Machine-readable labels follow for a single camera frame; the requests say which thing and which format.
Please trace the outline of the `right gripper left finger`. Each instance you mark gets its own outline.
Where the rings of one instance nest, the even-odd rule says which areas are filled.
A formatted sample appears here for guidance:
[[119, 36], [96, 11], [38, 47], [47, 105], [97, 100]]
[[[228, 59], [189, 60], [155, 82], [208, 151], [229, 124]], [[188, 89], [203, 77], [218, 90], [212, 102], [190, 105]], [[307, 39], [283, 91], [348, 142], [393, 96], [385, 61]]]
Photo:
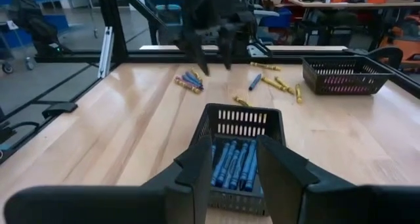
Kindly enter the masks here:
[[202, 137], [141, 186], [39, 186], [4, 206], [7, 223], [204, 223], [211, 184], [211, 138]]

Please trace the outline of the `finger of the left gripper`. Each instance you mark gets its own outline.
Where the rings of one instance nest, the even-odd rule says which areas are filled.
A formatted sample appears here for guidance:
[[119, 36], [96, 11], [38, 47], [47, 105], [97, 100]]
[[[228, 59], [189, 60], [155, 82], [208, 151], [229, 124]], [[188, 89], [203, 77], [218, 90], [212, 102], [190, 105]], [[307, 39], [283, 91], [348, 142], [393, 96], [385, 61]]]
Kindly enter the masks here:
[[236, 31], [231, 26], [223, 26], [219, 29], [218, 47], [223, 64], [227, 70], [232, 65], [232, 44]]
[[205, 54], [201, 48], [201, 38], [195, 32], [188, 32], [186, 34], [186, 42], [188, 44], [189, 54], [197, 62], [199, 68], [206, 76], [210, 76]]

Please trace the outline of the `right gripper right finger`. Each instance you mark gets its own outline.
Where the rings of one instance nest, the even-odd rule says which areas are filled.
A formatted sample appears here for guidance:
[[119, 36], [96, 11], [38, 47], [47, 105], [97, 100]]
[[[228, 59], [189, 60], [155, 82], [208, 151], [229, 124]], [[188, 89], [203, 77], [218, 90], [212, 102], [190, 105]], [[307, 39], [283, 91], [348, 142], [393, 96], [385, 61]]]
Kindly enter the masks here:
[[259, 179], [273, 223], [418, 223], [419, 187], [355, 185], [266, 135]]

